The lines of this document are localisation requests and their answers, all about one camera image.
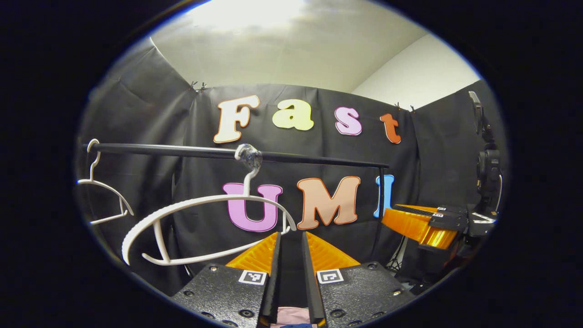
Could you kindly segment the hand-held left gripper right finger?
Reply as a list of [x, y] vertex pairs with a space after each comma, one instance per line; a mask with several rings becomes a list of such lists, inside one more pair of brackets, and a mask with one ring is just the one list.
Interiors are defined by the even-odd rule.
[[353, 328], [388, 316], [414, 300], [382, 264], [359, 263], [309, 232], [302, 251], [310, 322]]

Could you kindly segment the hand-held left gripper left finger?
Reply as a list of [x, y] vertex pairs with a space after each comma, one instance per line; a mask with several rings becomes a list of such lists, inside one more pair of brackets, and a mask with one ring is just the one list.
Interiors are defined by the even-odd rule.
[[172, 300], [188, 311], [234, 328], [268, 328], [278, 318], [281, 233], [226, 265], [205, 266]]

